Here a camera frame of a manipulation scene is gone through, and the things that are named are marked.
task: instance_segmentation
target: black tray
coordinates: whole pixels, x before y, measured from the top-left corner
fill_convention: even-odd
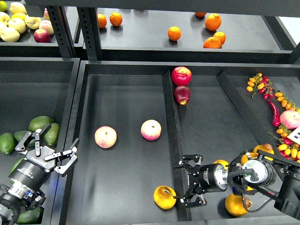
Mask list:
[[[10,4],[12,1],[6,1],[7,13],[10,17]],[[83,47],[83,39],[79,38],[78,34],[78,14],[75,7],[65,7],[67,21],[69,24],[72,39],[74,41],[74,47],[79,51]],[[33,34],[35,30],[26,26],[26,31],[20,35],[17,42],[4,42],[0,39],[0,48],[2,56],[8,57],[61,57],[61,53],[57,44],[55,35],[51,35],[51,43],[37,43],[34,40]]]
[[[29,122],[47,115],[61,124],[57,151],[63,151],[71,112],[79,59],[0,57],[0,133],[27,130]],[[13,151],[0,157],[0,183],[11,186],[9,172],[23,157]],[[46,196],[42,224],[50,224],[58,174],[42,186]]]
[[[59,179],[52,224],[297,224],[276,210],[274,201],[258,213],[231,217],[224,206],[231,188],[205,194],[205,207],[185,211],[177,204],[164,211],[155,205],[152,195],[159,185],[171,185],[178,195],[183,194],[182,186],[186,190],[186,173],[173,169],[182,154],[202,155],[203,165],[217,159],[230,162],[265,141],[236,110],[237,103],[227,96],[220,74],[227,71],[230,80],[244,81],[258,72],[276,79],[284,73],[293,80],[300,72],[299,66],[290,65],[183,63],[193,73],[188,85],[192,97],[188,105],[173,107],[169,71],[178,65],[82,61],[66,139],[69,144],[80,138],[79,161],[74,173]],[[247,82],[237,81],[235,89],[246,86]],[[245,99],[251,98],[248,92],[240,92]],[[140,135],[147,119],[162,125],[157,142],[147,142]],[[117,130],[118,142],[111,150],[99,148],[94,141],[94,132],[102,125]],[[280,185],[278,179],[272,187],[278,190]],[[258,193],[250,199],[257,209],[268,198]]]

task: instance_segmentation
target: dark gray surface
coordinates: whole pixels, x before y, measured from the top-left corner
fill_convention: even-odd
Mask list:
[[[69,117],[65,107],[67,99],[72,99],[69,94],[72,95],[70,84],[71,76],[75,77],[77,72],[75,67],[78,67],[78,60],[0,58],[0,134],[27,130],[33,118],[47,115],[61,124],[57,147],[58,151],[63,150]],[[8,155],[1,153],[1,184],[11,186],[8,178],[10,169],[23,156],[15,151]],[[55,176],[51,176],[41,188],[46,195],[44,225],[50,224],[56,183]]]
[[[91,74],[88,83],[66,224],[126,224],[176,221],[176,210],[160,209],[153,192],[172,187],[161,76]],[[157,141],[146,141],[141,125],[162,126]],[[110,149],[95,143],[100,126],[118,135]]]
[[[119,12],[123,17],[120,27],[113,27],[109,16]],[[205,19],[191,12],[170,12],[151,10],[131,10],[99,8],[107,25],[100,29],[102,49],[138,50],[191,50],[202,51],[204,41],[214,32],[205,28]],[[222,24],[217,31],[226,34],[226,41],[220,51],[228,50],[280,50],[261,16],[220,14]],[[170,41],[168,29],[178,26],[181,37],[177,42]]]
[[[29,5],[56,5],[56,6],[79,6],[79,7],[103,7],[103,8],[126,8],[126,9],[151,9],[164,11],[216,11],[232,14],[250,15],[278,15],[278,16],[299,16],[298,8],[300,3],[297,0],[284,1],[274,0],[271,3],[264,0],[253,0],[241,2],[238,0],[230,3],[222,0],[181,0],[160,1],[160,0],[94,0],[82,2],[81,0],[27,0]]]

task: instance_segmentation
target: shelf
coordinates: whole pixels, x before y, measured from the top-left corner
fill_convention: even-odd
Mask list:
[[[29,5],[53,5],[53,6],[76,6],[90,8],[123,8],[123,9],[145,9],[163,11],[187,11],[187,12],[208,12],[244,14],[244,15],[271,15],[271,16],[292,16],[298,17],[300,2],[275,0],[268,4],[264,0],[254,0],[249,2],[232,1],[230,4],[222,0],[188,0],[184,4],[181,0],[169,2],[159,0],[94,0],[82,2],[80,0],[26,0]]]
[[[191,99],[186,106],[175,106],[174,114],[167,110],[172,102],[166,99],[171,93],[165,84],[165,76],[179,63],[156,62],[96,62],[82,61],[75,91],[74,104],[69,123],[66,144],[80,138],[79,161],[67,178],[60,178],[55,205],[61,206],[53,212],[53,224],[239,224],[247,221],[256,224],[263,219],[266,224],[298,221],[286,216],[273,207],[274,201],[257,213],[248,213],[241,218],[232,218],[225,210],[225,198],[232,193],[206,193],[208,205],[187,210],[191,221],[180,222],[182,212],[177,208],[161,210],[153,201],[153,192],[160,185],[187,188],[186,180],[180,184],[174,177],[174,149],[171,143],[178,141],[178,154],[200,154],[203,165],[217,159],[231,161],[243,150],[251,150],[258,144],[272,142],[265,134],[258,134],[249,126],[260,124],[260,120],[270,123],[270,107],[258,106],[247,115],[258,111],[263,115],[257,121],[249,121],[240,112],[239,106],[227,94],[224,81],[219,75],[224,71],[239,91],[243,102],[249,107],[254,103],[250,93],[245,91],[244,81],[255,73],[262,72],[276,81],[276,88],[288,88],[293,81],[294,88],[300,83],[297,76],[299,66],[259,65],[259,64],[207,64],[182,63],[193,73],[188,87]],[[179,128],[174,133],[174,117]],[[140,134],[141,124],[148,119],[156,119],[162,125],[162,135],[155,142],[148,142]],[[105,150],[94,141],[94,132],[100,126],[116,129],[118,140],[115,146]],[[257,129],[264,132],[271,125]],[[282,182],[278,178],[271,187],[279,190]],[[259,208],[267,197],[258,193],[250,199]]]
[[[79,59],[0,57],[0,134],[28,130],[33,118],[47,115],[61,124],[54,149],[64,150],[78,66]],[[16,151],[7,155],[1,153],[1,184],[11,186],[10,169],[23,156]],[[58,174],[54,173],[41,188],[46,196],[42,205],[45,208],[43,225],[51,221],[58,179]]]

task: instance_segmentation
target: cherry tomato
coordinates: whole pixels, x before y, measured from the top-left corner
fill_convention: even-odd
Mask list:
[[[277,133],[277,134],[282,134],[282,133],[283,133],[283,129],[278,129],[278,130],[276,131],[276,133]]]
[[[280,134],[280,136],[282,137],[287,137],[289,134],[287,132],[283,132],[282,134]]]
[[[286,100],[283,100],[283,101],[281,102],[281,106],[282,106],[282,107],[286,107],[286,104],[287,104],[287,101],[286,101]]]
[[[286,104],[285,109],[289,110],[289,108],[291,108],[291,103]]]
[[[252,83],[251,81],[248,81],[248,83],[247,83],[250,87],[254,87],[255,86],[255,84],[254,83]]]
[[[285,97],[281,96],[281,97],[277,98],[277,101],[282,102],[284,99],[285,99]]]
[[[276,96],[276,97],[281,97],[281,96],[283,96],[283,93],[281,93],[281,92],[276,92],[276,93],[275,93],[275,96]]]
[[[281,145],[279,145],[279,146],[278,146],[278,149],[279,149],[280,151],[286,150],[286,149],[287,149],[287,144],[281,144]]]
[[[263,93],[265,93],[266,92],[266,89],[260,89],[259,91],[258,91],[260,94],[263,94]]]
[[[297,153],[298,153],[298,150],[297,149],[291,149],[291,156],[293,158],[297,158]]]
[[[248,87],[247,87],[247,91],[250,91],[250,92],[251,92],[251,91],[253,91],[253,88],[250,87],[250,86],[248,86]]]

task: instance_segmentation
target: chili pepper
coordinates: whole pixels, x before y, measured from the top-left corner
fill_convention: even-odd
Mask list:
[[[265,93],[266,92],[266,89],[260,89],[259,91],[258,91],[260,94],[263,94],[263,93]]]
[[[279,114],[279,110],[277,109],[276,105],[270,101],[269,99],[267,99],[268,103],[270,104],[272,111],[273,111],[273,120],[272,120],[272,124],[275,127],[278,127],[280,125],[280,114]]]
[[[282,137],[281,138],[284,142],[284,144],[287,144],[287,145],[292,145],[292,140],[288,139],[287,137]]]

